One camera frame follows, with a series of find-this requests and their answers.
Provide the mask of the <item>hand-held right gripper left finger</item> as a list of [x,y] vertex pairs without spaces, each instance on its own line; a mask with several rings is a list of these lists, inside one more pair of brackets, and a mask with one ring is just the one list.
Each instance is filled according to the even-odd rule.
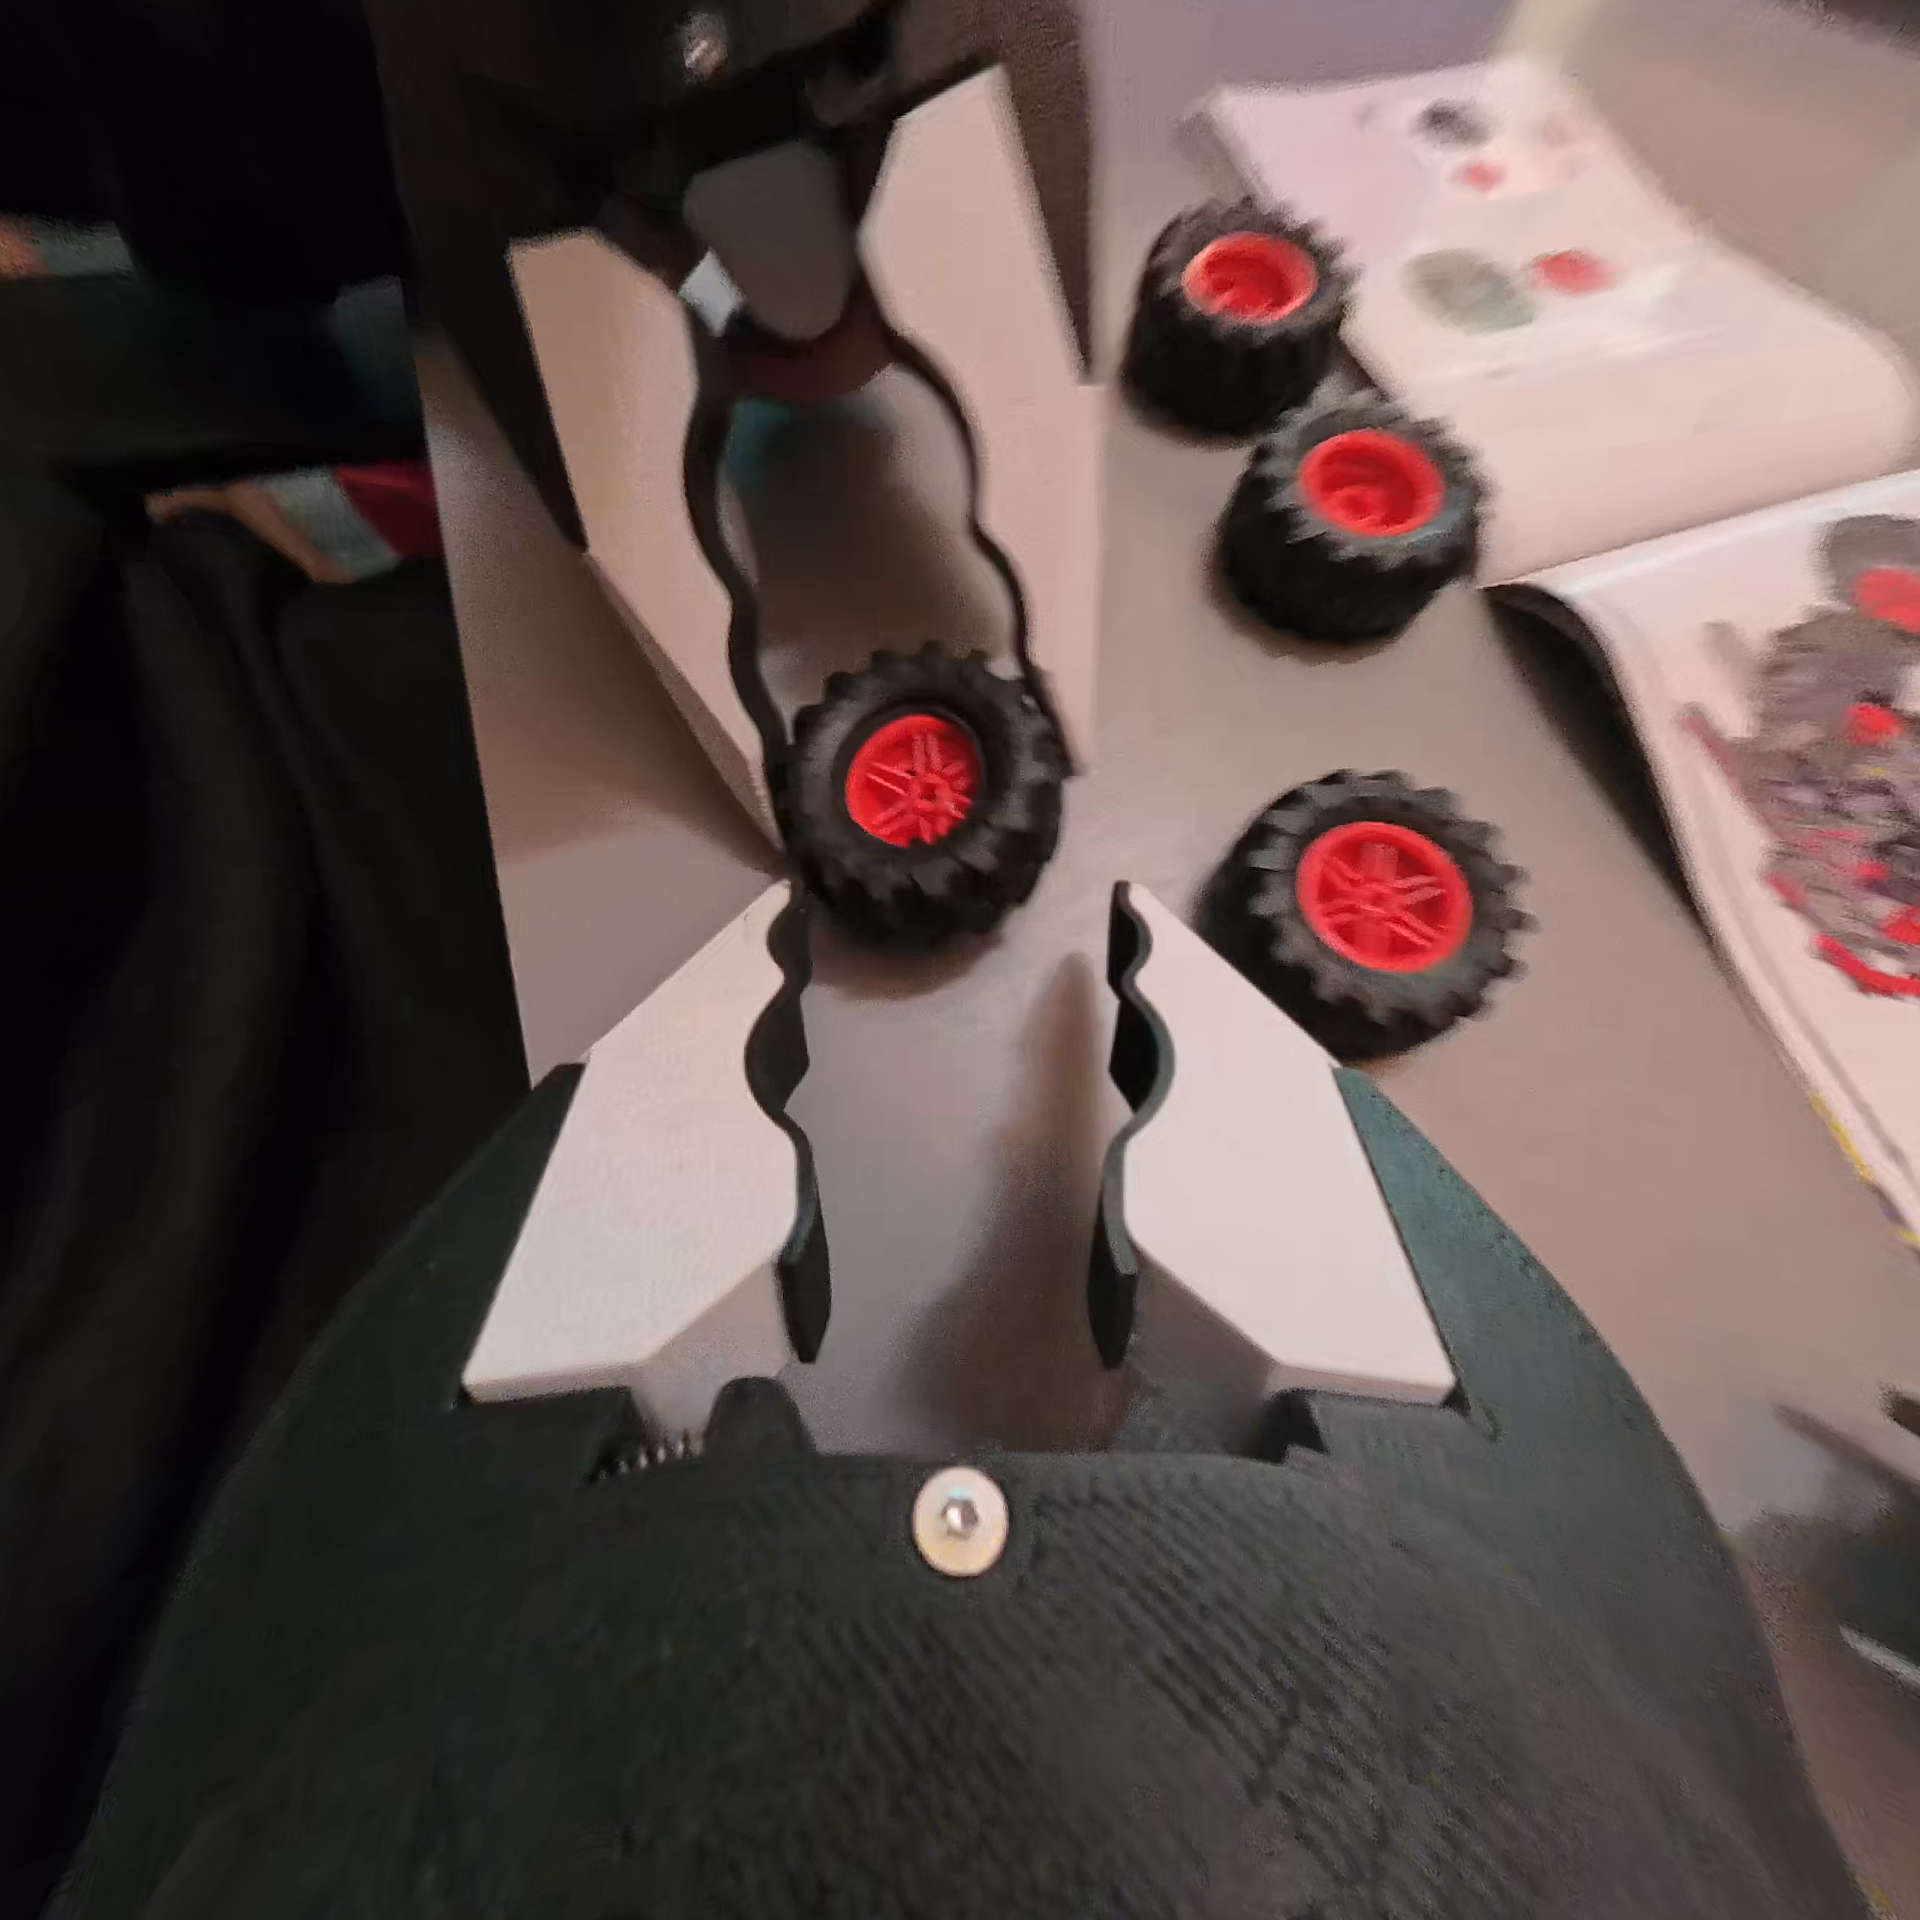
[[463,1365],[475,1403],[617,1390],[703,1434],[734,1382],[818,1357],[824,1201],[789,1110],[809,915],[767,888],[582,1056]]

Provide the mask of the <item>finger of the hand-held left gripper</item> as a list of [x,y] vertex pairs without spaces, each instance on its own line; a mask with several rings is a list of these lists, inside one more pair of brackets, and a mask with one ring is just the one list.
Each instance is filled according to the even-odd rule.
[[893,121],[858,253],[881,316],[952,395],[970,458],[969,517],[1015,573],[1025,661],[1070,765],[1085,770],[1105,402],[1072,334],[1003,66]]
[[681,291],[599,232],[517,245],[512,282],[582,524],[585,560],[730,801],[778,841],[739,702],[734,602],[688,505],[688,432],[712,337]]

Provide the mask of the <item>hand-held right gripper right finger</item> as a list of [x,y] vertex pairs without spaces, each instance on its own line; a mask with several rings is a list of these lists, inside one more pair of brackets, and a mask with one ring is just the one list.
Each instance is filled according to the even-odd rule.
[[1135,881],[1110,890],[1087,1329],[1120,1427],[1269,1443],[1288,1409],[1462,1414],[1326,1050]]

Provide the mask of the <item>black toy wheel red rim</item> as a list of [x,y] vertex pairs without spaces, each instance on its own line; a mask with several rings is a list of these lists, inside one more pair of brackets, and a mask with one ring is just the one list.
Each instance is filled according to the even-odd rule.
[[1319,392],[1350,300],[1352,268],[1313,224],[1257,200],[1200,204],[1143,261],[1123,386],[1165,426],[1253,440]]
[[1288,413],[1238,468],[1216,530],[1231,602],[1326,644],[1401,635],[1481,553],[1482,483],[1437,421],[1350,395]]
[[983,653],[880,651],[795,718],[789,856],[850,938],[936,953],[989,938],[1033,897],[1065,780],[1040,702]]
[[1337,1064],[1368,1065],[1478,1018],[1519,976],[1521,878],[1446,789],[1333,770],[1238,832],[1195,925]]

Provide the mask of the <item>grey desk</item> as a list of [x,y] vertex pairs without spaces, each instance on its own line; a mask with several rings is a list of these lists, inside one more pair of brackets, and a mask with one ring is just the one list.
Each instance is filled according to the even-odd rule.
[[[1176,117],[1217,80],[1359,80],[1491,52],[1512,4],[1085,4],[1094,289],[1113,360],[1139,253],[1211,188]],[[1577,66],[1715,227],[1863,294],[1864,236],[1912,237],[1915,76],[1903,50],[1777,4],[1600,4]],[[1872,211],[1815,237],[1759,188],[1781,74],[1835,161],[1867,84]],[[549,518],[435,332],[418,338],[427,445],[486,792],[521,1042],[570,1064],[750,906],[771,850],[685,732],[640,644]],[[1264,641],[1209,584],[1238,466],[1107,409],[1107,542],[1094,756],[1057,860],[1000,941],[897,963],[832,928],[803,996],[795,1102],[822,1171],[832,1329],[800,1401],[851,1449],[1062,1449],[1104,1435],[1114,1387],[1087,1342],[1107,1082],[1101,964],[1114,881],[1190,908],[1283,784],[1335,765],[1445,784],[1498,827],[1537,918],[1521,976],[1376,1078],[1589,1315],[1731,1534],[1827,1822],[1915,1915],[1915,1693],[1848,1650],[1827,1597],[1839,1530],[1877,1520],[1915,1443],[1915,1258],[1721,971],[1681,894],[1643,762],[1589,659],[1449,592],[1359,657]],[[819,426],[766,435],[750,492],[775,587],[767,653],[856,661],[918,617],[994,642],[1000,604],[959,524],[938,406],[888,377]]]

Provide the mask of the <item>person's black clothing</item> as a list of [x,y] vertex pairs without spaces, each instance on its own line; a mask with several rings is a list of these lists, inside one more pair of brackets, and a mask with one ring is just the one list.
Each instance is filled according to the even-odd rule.
[[526,1091],[361,4],[3,4],[2,1877]]

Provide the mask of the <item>open instruction booklet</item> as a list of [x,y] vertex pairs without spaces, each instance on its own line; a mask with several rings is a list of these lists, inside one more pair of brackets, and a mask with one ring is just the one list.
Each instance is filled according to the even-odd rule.
[[1680,211],[1554,66],[1216,86],[1349,350],[1464,441],[1478,586],[1600,665],[1686,883],[1915,1245],[1915,362]]

